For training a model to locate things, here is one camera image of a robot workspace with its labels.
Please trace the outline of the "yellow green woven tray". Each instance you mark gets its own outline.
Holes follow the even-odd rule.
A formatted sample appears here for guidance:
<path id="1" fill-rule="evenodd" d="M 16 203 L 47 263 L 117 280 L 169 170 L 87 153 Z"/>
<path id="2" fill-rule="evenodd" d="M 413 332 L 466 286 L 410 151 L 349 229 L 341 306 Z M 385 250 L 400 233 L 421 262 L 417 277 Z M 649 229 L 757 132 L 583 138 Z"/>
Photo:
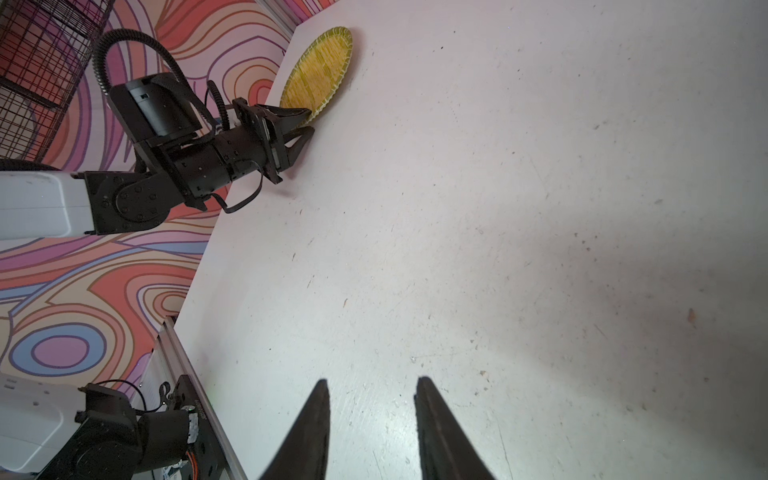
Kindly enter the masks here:
<path id="1" fill-rule="evenodd" d="M 281 108 L 307 109 L 310 124 L 328 106 L 351 64 L 354 40 L 350 29 L 333 27 L 317 37 L 304 51 L 283 88 Z"/>

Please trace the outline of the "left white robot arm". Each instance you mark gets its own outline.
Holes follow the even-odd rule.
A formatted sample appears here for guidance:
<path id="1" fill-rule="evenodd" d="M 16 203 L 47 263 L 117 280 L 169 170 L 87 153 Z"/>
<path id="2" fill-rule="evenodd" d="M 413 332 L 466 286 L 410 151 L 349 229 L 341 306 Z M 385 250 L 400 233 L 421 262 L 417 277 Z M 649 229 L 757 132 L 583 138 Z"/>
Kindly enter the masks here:
<path id="1" fill-rule="evenodd" d="M 108 103 L 132 142 L 139 170 L 65 172 L 28 161 L 1 162 L 4 240 L 111 235 L 151 230 L 185 205 L 209 199 L 232 214 L 219 189 L 257 173 L 281 182 L 314 130 L 306 108 L 229 105 L 238 125 L 217 124 L 207 107 L 170 73 L 111 87 Z"/>

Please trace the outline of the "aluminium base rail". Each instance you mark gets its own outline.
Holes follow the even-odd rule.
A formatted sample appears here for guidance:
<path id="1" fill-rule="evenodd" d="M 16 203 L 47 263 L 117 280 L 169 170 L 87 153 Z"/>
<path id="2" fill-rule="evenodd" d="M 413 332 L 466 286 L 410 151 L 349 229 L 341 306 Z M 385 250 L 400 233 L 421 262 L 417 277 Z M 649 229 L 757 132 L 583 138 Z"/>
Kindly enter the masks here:
<path id="1" fill-rule="evenodd" d="M 164 322 L 150 357 L 158 405 L 107 382 L 79 388 L 70 417 L 75 430 L 39 479 L 242 479 L 245 473 L 224 434 L 175 331 Z"/>

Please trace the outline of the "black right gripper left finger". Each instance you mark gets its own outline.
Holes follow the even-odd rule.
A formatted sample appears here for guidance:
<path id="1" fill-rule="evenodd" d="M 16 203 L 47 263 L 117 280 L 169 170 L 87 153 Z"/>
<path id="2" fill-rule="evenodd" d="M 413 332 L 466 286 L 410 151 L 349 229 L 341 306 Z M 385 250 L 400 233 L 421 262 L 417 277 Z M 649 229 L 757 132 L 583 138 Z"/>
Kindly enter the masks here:
<path id="1" fill-rule="evenodd" d="M 261 479 L 325 479 L 330 442 L 330 413 L 328 382 L 321 379 L 315 384 Z"/>

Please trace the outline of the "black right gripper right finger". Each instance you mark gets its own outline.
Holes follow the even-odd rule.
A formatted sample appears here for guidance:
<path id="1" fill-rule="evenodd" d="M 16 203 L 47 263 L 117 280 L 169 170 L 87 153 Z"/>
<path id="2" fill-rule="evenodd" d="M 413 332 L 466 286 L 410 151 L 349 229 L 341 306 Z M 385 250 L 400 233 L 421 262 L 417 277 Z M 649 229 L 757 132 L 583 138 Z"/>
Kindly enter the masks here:
<path id="1" fill-rule="evenodd" d="M 414 402 L 423 479 L 494 479 L 431 378 L 418 379 Z"/>

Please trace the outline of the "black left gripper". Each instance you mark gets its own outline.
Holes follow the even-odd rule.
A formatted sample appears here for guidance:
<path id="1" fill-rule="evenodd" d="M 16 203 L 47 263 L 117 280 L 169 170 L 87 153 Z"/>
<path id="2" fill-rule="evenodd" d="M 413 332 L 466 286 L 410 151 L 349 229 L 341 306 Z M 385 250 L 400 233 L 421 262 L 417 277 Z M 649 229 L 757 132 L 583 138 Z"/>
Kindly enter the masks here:
<path id="1" fill-rule="evenodd" d="M 312 111 L 306 108 L 251 106 L 241 98 L 232 107 L 237 126 L 174 154 L 183 194 L 203 198 L 252 172 L 277 184 L 279 172 L 296 164 L 315 133 L 307 124 Z"/>

